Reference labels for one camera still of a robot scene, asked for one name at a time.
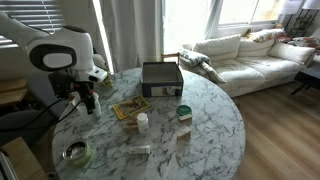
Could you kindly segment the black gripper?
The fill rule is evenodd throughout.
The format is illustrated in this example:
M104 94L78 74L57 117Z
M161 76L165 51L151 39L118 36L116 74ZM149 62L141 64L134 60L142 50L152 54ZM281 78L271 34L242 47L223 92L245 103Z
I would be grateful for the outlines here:
M91 115L95 110L95 103L93 99L93 83L92 82L74 82L73 89L80 95L81 101L86 105L87 114Z

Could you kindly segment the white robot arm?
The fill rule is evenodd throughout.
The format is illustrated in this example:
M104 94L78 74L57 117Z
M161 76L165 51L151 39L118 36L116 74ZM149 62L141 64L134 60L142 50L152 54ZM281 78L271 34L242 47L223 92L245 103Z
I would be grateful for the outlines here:
M77 91L87 114L97 110L98 99L93 95L94 83L107 76L104 59L94 53L91 36L74 26L63 26L54 34L22 23L0 12L1 34L24 50L31 64L49 72L49 80L60 99Z

